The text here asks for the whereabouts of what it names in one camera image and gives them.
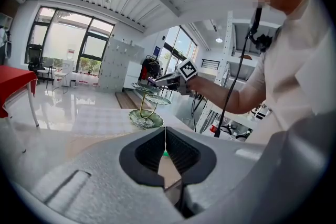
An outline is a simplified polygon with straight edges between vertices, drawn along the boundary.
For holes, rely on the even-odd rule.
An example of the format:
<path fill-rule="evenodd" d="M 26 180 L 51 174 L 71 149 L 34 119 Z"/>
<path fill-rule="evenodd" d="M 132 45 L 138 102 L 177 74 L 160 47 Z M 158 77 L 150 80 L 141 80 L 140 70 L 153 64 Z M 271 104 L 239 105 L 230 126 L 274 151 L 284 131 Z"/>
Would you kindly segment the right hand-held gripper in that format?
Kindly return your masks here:
<path fill-rule="evenodd" d="M 168 87 L 173 84 L 181 95 L 189 95 L 188 81 L 198 74 L 197 67 L 191 58 L 187 58 L 176 66 L 174 73 L 168 73 L 157 78 L 155 84 L 158 87 Z"/>

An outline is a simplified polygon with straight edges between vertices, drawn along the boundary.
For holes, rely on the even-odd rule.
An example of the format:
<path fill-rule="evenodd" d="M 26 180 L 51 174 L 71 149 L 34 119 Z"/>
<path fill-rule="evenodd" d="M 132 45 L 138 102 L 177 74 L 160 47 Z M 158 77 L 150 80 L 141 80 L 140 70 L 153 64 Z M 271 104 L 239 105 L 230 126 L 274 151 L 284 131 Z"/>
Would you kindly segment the glass entrance doors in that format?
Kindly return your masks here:
<path fill-rule="evenodd" d="M 172 73 L 186 58 L 194 59 L 197 44 L 181 26 L 169 29 L 159 55 L 162 74 Z"/>

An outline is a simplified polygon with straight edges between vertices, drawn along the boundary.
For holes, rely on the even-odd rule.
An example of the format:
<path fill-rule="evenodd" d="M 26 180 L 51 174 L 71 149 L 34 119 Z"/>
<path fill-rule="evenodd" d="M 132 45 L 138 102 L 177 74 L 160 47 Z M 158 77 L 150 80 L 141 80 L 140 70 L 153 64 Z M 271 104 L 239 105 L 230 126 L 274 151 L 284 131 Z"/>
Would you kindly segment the white cabinet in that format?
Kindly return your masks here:
<path fill-rule="evenodd" d="M 141 64 L 133 61 L 129 62 L 123 84 L 124 89 L 134 89 L 133 84 L 138 82 L 141 70 Z"/>

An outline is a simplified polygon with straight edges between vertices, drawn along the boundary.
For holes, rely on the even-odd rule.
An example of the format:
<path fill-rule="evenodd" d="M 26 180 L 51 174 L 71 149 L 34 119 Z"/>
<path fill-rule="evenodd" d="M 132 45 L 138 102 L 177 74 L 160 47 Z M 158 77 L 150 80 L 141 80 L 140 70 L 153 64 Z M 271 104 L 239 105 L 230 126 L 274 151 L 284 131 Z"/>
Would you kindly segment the person's beige shirt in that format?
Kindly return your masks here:
<path fill-rule="evenodd" d="M 297 121 L 336 109 L 336 30 L 322 0 L 303 0 L 287 16 L 246 84 L 265 93 L 271 110 L 248 143 L 266 145 Z"/>

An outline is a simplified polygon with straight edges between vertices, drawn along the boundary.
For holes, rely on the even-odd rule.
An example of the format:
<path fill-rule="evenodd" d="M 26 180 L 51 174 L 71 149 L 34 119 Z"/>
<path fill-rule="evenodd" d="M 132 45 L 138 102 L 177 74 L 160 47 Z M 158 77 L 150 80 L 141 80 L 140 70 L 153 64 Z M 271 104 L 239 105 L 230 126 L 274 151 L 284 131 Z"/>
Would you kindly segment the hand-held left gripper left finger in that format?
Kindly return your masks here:
<path fill-rule="evenodd" d="M 51 170 L 33 190 L 14 188 L 47 224 L 181 223 L 157 172 L 164 149 L 162 127 L 104 140 Z"/>

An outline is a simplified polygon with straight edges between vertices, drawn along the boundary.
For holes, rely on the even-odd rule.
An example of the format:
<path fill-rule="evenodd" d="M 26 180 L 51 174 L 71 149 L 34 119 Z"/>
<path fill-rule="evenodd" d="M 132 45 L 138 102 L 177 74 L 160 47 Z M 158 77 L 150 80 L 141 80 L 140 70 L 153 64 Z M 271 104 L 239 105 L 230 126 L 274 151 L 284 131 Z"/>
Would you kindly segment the black office chair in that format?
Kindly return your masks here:
<path fill-rule="evenodd" d="M 41 62 L 41 49 L 39 47 L 30 47 L 28 49 L 28 70 L 32 71 L 38 78 L 38 70 L 44 70 Z"/>

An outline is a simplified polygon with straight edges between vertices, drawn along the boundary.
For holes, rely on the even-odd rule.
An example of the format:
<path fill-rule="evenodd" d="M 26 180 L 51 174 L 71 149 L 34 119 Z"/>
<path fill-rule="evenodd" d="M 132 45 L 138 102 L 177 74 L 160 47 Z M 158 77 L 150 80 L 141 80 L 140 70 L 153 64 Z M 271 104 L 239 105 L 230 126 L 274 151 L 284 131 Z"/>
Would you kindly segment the table with red cloth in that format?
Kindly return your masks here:
<path fill-rule="evenodd" d="M 33 105 L 36 84 L 37 76 L 33 71 L 14 68 L 6 65 L 0 66 L 0 119 L 5 119 L 8 129 L 13 134 L 14 139 L 19 145 L 19 150 L 22 153 L 26 152 L 26 148 L 23 146 L 14 131 L 13 125 L 10 121 L 11 114 L 9 112 L 9 106 L 17 96 L 26 92 L 33 120 L 36 127 L 39 127 Z"/>

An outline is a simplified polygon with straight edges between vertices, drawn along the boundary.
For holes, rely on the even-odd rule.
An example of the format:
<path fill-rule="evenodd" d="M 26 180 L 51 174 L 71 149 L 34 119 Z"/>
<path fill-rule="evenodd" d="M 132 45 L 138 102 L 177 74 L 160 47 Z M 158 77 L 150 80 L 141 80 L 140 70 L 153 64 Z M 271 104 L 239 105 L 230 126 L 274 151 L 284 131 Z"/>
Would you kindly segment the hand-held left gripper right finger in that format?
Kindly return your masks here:
<path fill-rule="evenodd" d="M 218 203 L 247 176 L 265 146 L 166 128 L 166 150 L 180 179 L 177 209 L 196 215 Z"/>

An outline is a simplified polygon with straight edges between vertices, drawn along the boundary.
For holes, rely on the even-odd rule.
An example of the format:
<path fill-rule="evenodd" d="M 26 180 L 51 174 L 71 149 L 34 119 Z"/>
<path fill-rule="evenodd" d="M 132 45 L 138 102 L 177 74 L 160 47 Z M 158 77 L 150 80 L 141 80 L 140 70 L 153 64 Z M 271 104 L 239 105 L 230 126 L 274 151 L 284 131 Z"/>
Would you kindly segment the black chest harness device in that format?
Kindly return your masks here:
<path fill-rule="evenodd" d="M 272 37 L 264 34 L 259 36 L 257 39 L 255 39 L 252 34 L 249 34 L 248 38 L 260 52 L 266 52 L 272 43 Z"/>

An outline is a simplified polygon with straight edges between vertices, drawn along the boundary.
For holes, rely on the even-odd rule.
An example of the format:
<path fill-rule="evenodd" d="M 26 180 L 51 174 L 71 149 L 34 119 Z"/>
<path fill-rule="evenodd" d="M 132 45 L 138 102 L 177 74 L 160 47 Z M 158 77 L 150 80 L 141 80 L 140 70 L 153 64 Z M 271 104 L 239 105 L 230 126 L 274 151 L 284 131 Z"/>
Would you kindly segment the white metal chair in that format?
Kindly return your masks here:
<path fill-rule="evenodd" d="M 55 66 L 52 91 L 56 89 L 62 89 L 63 94 L 68 92 L 68 89 L 70 87 L 68 83 L 68 77 L 72 73 L 72 68 L 73 61 L 71 60 L 64 60 L 62 63 Z"/>

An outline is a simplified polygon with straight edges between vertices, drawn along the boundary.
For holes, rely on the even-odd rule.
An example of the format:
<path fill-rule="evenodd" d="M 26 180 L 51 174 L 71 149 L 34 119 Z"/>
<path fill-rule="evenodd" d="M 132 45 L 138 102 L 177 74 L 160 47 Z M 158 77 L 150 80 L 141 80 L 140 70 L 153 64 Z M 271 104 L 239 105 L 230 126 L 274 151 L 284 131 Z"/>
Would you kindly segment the grey lockers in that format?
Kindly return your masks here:
<path fill-rule="evenodd" d="M 121 92 L 129 62 L 140 63 L 144 48 L 110 38 L 102 58 L 98 79 L 98 91 Z"/>

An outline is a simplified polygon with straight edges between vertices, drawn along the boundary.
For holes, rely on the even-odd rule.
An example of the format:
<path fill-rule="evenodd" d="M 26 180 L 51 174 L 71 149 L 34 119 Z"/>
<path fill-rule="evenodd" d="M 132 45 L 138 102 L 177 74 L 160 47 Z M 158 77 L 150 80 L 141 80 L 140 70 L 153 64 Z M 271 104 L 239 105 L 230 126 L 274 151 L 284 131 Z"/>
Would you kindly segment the large black-framed window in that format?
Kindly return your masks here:
<path fill-rule="evenodd" d="M 115 24 L 69 10 L 41 6 L 36 13 L 25 51 L 36 47 L 40 60 L 55 67 L 73 62 L 74 72 L 99 74 L 102 57 Z"/>

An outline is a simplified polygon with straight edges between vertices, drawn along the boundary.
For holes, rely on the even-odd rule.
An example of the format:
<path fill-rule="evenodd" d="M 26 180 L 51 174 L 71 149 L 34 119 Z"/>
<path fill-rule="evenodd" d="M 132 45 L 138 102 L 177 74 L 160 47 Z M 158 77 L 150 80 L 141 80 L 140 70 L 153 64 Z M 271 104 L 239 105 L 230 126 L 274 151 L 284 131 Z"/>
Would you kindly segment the person's right forearm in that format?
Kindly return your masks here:
<path fill-rule="evenodd" d="M 187 82 L 190 89 L 197 91 L 214 105 L 233 114 L 245 114 L 266 99 L 266 89 L 256 89 L 246 83 L 239 91 L 233 90 L 226 101 L 229 89 L 205 78 L 195 76 Z"/>

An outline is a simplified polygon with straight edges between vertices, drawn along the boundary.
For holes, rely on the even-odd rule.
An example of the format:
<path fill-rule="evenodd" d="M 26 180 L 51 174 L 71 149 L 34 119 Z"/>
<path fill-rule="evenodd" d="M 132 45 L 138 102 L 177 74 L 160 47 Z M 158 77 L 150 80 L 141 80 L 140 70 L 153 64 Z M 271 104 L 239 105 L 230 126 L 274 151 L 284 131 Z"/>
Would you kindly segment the green glass tiered stand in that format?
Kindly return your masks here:
<path fill-rule="evenodd" d="M 169 105 L 171 104 L 171 101 L 158 95 L 160 92 L 159 88 L 141 83 L 132 83 L 132 86 L 136 90 L 142 91 L 143 96 L 140 108 L 129 112 L 129 120 L 131 123 L 144 130 L 162 127 L 164 121 L 161 116 L 155 112 L 155 110 L 158 105 Z M 152 111 L 144 108 L 145 100 L 155 104 L 155 107 Z"/>

